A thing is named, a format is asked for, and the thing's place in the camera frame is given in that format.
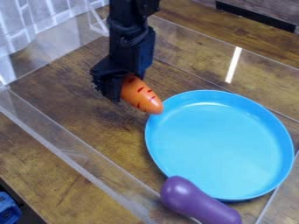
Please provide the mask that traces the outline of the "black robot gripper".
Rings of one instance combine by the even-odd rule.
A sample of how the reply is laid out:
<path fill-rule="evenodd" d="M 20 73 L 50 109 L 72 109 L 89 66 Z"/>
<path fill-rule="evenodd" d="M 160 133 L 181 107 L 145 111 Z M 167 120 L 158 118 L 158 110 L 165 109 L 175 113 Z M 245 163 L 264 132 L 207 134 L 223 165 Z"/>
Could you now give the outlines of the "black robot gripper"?
<path fill-rule="evenodd" d="M 108 56 L 90 68 L 92 84 L 112 102 L 120 102 L 128 73 L 140 79 L 152 65 L 154 30 L 146 18 L 160 10 L 160 0 L 109 0 Z"/>

